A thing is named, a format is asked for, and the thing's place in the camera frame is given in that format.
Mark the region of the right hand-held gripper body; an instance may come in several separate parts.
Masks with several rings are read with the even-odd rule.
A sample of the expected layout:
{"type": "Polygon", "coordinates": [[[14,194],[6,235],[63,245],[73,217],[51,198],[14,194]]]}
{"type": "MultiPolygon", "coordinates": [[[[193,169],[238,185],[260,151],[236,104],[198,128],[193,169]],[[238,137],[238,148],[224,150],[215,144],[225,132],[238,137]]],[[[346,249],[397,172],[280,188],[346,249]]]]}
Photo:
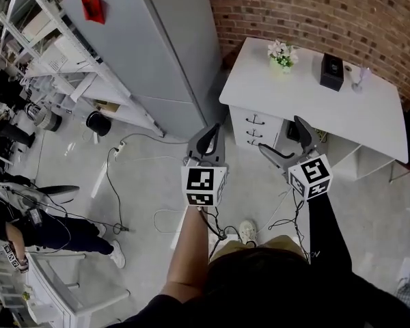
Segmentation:
{"type": "Polygon", "coordinates": [[[300,155],[282,154],[278,163],[290,187],[305,201],[328,192],[333,179],[326,154],[319,146],[308,148],[300,155]]]}

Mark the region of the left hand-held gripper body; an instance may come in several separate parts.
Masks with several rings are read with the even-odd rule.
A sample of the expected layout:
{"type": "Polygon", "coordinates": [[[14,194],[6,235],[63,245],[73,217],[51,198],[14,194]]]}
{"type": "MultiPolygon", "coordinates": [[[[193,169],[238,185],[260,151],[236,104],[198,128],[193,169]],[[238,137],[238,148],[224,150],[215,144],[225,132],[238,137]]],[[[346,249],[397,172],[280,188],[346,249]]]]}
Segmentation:
{"type": "Polygon", "coordinates": [[[224,156],[198,159],[186,156],[181,167],[182,193],[189,206],[218,206],[228,181],[224,156]]]}

